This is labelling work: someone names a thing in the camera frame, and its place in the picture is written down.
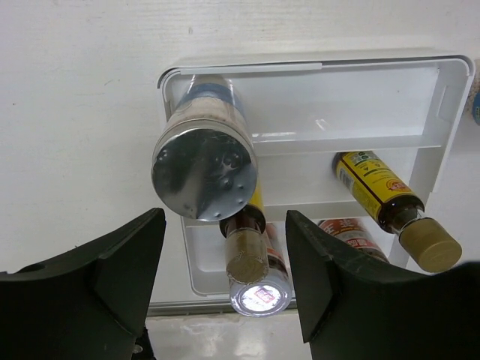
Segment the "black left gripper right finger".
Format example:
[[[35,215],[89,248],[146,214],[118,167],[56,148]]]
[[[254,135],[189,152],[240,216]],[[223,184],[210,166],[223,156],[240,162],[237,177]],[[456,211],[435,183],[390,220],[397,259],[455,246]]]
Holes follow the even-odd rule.
[[[477,359],[479,264],[428,276],[286,213],[301,333],[314,359]]]

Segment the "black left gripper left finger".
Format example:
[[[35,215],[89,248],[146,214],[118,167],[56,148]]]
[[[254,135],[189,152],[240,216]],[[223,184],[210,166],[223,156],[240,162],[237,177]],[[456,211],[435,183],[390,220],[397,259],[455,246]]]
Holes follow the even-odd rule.
[[[53,258],[1,274],[3,359],[131,359],[166,231],[161,208]]]

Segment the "red-logo-lid spice jar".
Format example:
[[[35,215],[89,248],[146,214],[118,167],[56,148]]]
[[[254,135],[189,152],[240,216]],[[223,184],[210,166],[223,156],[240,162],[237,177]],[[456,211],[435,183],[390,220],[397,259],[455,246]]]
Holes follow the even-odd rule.
[[[336,239],[341,240],[356,250],[384,263],[389,263],[387,256],[374,241],[360,219],[340,218],[320,220],[318,227],[330,236],[334,236]]]

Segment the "yellow-label small bottle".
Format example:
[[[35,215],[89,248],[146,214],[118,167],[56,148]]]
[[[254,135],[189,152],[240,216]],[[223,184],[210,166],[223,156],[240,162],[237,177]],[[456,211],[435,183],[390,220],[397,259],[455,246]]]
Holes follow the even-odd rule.
[[[255,284],[266,277],[269,264],[263,194],[261,185],[256,186],[253,196],[245,207],[219,223],[225,238],[226,274],[239,284]]]
[[[397,236],[422,270],[440,273],[457,264],[461,245],[425,214],[420,197],[373,151],[339,152],[332,170],[376,224]]]

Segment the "blue-label salt shaker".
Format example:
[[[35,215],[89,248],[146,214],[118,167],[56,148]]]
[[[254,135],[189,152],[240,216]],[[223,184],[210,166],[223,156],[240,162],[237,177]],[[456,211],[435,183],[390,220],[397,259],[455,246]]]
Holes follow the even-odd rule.
[[[153,188],[184,218],[221,221],[243,209],[257,186],[258,164],[242,102],[218,75],[195,75],[157,145]]]
[[[472,87],[470,89],[469,97],[468,97],[468,110],[467,112],[471,115],[472,120],[479,125],[479,59],[475,60],[475,76],[472,83]]]

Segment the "silver-lid spice jar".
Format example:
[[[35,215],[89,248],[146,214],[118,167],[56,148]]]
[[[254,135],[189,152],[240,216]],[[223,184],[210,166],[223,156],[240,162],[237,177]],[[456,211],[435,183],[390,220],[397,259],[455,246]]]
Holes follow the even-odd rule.
[[[285,310],[293,298],[293,284],[275,223],[267,223],[264,239],[268,255],[268,274],[258,283],[229,282],[233,309],[246,317],[269,317]]]

